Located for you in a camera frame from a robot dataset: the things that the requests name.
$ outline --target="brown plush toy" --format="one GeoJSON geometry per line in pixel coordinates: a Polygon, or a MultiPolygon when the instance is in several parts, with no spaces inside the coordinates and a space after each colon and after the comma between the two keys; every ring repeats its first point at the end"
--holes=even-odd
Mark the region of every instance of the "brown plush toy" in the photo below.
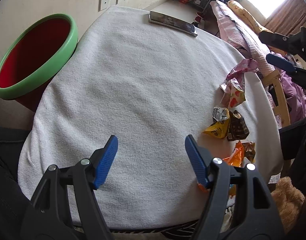
{"type": "Polygon", "coordinates": [[[277,205],[284,231],[288,233],[300,215],[304,195],[293,187],[289,177],[281,178],[271,195],[277,205]]]}

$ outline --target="silver screw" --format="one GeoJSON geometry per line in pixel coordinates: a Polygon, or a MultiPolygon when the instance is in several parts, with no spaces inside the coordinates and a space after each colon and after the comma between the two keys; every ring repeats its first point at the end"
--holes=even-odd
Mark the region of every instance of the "silver screw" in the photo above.
{"type": "Polygon", "coordinates": [[[216,158],[213,159],[213,162],[216,163],[216,164],[221,164],[223,161],[222,161],[221,158],[216,157],[216,158]]]}
{"type": "Polygon", "coordinates": [[[82,165],[89,165],[89,159],[83,159],[80,161],[82,165]]]}
{"type": "Polygon", "coordinates": [[[56,165],[55,165],[55,164],[50,165],[50,166],[48,167],[48,170],[49,170],[49,171],[54,171],[54,170],[56,170],[56,165]]]}
{"type": "Polygon", "coordinates": [[[250,170],[250,171],[254,171],[255,170],[255,165],[253,163],[248,163],[246,165],[246,167],[250,170]]]}

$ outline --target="purple clothing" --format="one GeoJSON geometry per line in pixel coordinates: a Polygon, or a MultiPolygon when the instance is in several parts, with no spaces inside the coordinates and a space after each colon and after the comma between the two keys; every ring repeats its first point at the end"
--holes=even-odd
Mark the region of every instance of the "purple clothing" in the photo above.
{"type": "Polygon", "coordinates": [[[290,120],[294,123],[306,117],[306,95],[303,89],[292,82],[292,78],[288,76],[284,70],[279,69],[281,75],[281,83],[285,94],[286,102],[290,106],[290,120]]]}

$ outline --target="smartphone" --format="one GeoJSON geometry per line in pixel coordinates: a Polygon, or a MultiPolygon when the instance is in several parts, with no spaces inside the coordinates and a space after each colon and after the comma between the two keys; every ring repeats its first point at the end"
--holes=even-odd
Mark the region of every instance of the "smartphone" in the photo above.
{"type": "Polygon", "coordinates": [[[194,37],[197,36],[197,31],[195,29],[195,26],[191,23],[187,23],[185,21],[182,21],[180,19],[176,19],[174,17],[150,11],[148,16],[148,21],[151,23],[156,23],[159,25],[167,26],[170,28],[173,28],[175,30],[191,34],[194,37]]]}

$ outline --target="phone screen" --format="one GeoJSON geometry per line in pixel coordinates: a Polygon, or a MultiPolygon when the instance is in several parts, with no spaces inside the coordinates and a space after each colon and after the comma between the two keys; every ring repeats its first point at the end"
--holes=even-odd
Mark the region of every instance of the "phone screen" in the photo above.
{"type": "Polygon", "coordinates": [[[164,24],[168,24],[168,25],[180,28],[182,30],[185,30],[191,33],[195,33],[195,27],[193,24],[187,23],[185,21],[173,18],[171,16],[168,16],[162,13],[150,11],[150,19],[153,21],[161,22],[164,24]]]}

